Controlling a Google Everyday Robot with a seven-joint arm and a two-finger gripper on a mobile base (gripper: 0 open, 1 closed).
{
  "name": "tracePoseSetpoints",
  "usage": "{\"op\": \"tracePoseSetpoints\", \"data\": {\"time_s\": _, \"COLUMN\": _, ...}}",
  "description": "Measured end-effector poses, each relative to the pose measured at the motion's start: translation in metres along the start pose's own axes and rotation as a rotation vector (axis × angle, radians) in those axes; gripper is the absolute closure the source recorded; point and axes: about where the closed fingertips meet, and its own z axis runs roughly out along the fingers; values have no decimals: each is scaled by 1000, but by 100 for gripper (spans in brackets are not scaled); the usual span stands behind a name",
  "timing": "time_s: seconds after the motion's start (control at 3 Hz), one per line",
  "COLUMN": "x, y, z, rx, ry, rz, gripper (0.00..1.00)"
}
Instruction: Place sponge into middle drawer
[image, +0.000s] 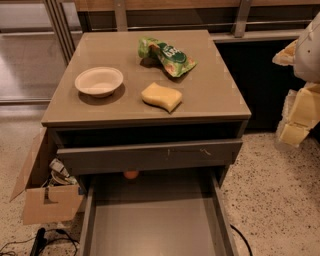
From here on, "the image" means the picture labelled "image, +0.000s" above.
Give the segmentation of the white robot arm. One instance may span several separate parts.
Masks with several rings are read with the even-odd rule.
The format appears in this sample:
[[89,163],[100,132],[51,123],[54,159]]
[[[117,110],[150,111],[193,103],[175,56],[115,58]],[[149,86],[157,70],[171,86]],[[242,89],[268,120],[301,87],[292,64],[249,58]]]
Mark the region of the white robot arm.
[[298,147],[320,122],[320,14],[272,62],[292,66],[294,75],[306,82],[288,92],[276,131],[278,143]]

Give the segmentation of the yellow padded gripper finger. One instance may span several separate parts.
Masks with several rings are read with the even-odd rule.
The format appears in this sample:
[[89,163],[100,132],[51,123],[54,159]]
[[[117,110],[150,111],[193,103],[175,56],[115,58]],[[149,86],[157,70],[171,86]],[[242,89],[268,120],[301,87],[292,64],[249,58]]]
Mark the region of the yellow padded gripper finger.
[[272,58],[272,62],[280,66],[292,66],[294,64],[296,44],[297,40],[294,40],[284,49],[276,53]]
[[320,84],[307,82],[285,97],[276,138],[282,145],[298,147],[320,122]]

